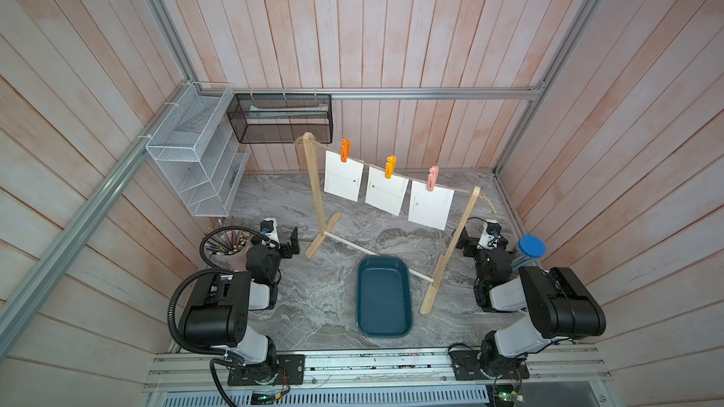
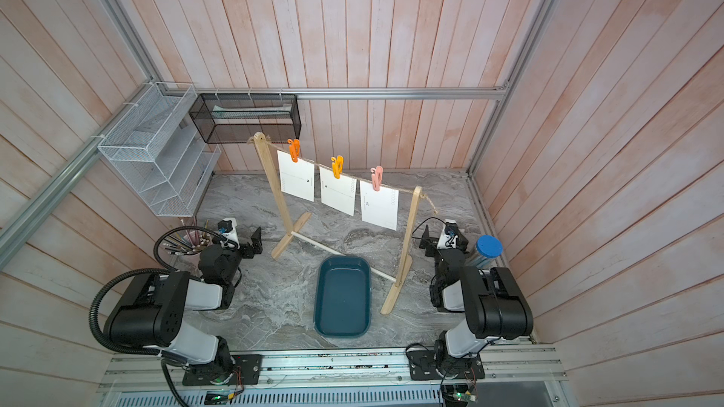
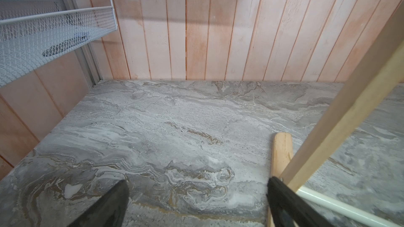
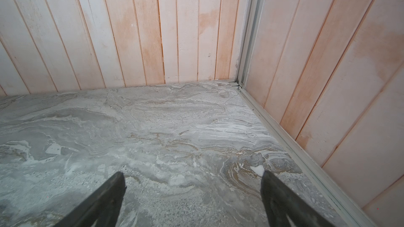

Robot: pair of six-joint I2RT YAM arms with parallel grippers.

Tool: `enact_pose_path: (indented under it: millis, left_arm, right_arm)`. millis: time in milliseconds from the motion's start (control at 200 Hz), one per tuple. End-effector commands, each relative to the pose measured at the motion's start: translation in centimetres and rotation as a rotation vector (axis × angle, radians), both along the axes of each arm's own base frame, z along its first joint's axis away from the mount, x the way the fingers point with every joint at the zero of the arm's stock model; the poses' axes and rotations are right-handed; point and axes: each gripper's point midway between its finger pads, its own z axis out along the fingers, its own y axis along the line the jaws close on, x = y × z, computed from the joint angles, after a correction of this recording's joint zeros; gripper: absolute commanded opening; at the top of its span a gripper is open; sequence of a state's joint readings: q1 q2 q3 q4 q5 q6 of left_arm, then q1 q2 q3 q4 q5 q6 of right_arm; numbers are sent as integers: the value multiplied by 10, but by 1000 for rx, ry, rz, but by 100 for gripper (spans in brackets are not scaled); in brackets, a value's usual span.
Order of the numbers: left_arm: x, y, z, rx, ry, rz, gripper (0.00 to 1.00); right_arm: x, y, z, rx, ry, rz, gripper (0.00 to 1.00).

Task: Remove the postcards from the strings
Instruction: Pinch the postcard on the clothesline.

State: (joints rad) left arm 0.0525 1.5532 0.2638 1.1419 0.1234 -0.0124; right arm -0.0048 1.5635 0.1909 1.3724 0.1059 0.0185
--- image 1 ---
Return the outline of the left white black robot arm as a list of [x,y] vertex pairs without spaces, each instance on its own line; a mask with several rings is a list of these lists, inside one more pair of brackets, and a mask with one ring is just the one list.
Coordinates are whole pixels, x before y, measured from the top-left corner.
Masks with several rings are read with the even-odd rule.
[[212,355],[212,371],[223,366],[253,384],[274,383],[281,372],[275,344],[249,325],[249,314],[275,307],[281,261],[299,253],[298,229],[284,243],[272,219],[258,231],[228,225],[208,233],[200,244],[207,267],[182,281],[170,299],[173,341],[188,352]]

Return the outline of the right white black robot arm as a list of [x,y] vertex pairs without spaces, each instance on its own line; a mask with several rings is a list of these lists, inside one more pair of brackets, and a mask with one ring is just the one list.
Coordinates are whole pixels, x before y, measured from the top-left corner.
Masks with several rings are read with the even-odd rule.
[[601,305],[570,268],[514,268],[508,240],[493,220],[485,222],[479,237],[464,230],[456,248],[474,262],[473,294],[487,313],[520,313],[523,317],[505,329],[491,331],[481,342],[474,370],[463,362],[456,346],[449,348],[452,361],[469,375],[490,379],[527,378],[526,357],[560,341],[600,337],[606,328]]

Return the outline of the pink clothespin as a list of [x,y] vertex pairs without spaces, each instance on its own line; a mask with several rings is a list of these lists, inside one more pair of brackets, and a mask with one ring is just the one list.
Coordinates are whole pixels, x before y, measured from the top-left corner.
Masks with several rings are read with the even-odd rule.
[[427,177],[427,190],[433,191],[437,184],[437,177],[439,176],[439,167],[433,166],[428,171]]

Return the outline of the white postcard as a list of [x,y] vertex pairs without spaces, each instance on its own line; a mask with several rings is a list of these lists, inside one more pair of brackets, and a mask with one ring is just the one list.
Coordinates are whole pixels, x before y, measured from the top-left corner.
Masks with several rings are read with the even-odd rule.
[[454,199],[454,191],[413,181],[411,184],[408,220],[416,224],[444,231]]
[[386,178],[383,170],[369,167],[365,203],[393,216],[401,213],[409,180],[393,174]]
[[353,202],[358,201],[365,165],[355,160],[341,160],[341,155],[325,152],[324,191]]

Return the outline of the dark orange clothespin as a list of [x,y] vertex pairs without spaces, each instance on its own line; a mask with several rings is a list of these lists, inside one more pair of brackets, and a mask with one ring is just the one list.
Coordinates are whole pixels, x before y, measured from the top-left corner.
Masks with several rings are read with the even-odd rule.
[[351,142],[348,139],[341,141],[341,162],[346,163],[350,154]]

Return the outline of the yellow orange clothespin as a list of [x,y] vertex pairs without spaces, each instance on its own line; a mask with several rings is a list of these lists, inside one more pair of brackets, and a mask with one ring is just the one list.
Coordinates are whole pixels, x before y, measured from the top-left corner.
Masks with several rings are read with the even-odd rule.
[[396,156],[388,156],[386,160],[386,166],[385,166],[385,177],[386,179],[392,179],[392,176],[394,175],[394,170],[396,168],[397,158]]

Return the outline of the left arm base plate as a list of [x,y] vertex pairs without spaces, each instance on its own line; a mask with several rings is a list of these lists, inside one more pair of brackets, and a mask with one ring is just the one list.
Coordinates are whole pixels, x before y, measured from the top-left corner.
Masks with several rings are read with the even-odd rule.
[[271,360],[256,365],[247,365],[230,371],[227,383],[230,386],[280,386],[281,384],[303,384],[305,354],[283,353]]

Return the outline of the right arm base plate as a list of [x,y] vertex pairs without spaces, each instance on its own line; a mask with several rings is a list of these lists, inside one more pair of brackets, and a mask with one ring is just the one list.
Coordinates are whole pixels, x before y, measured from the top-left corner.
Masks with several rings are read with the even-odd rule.
[[480,350],[454,348],[448,356],[457,381],[494,380],[526,380],[530,372],[526,361],[522,358],[510,359],[501,356],[490,356]]

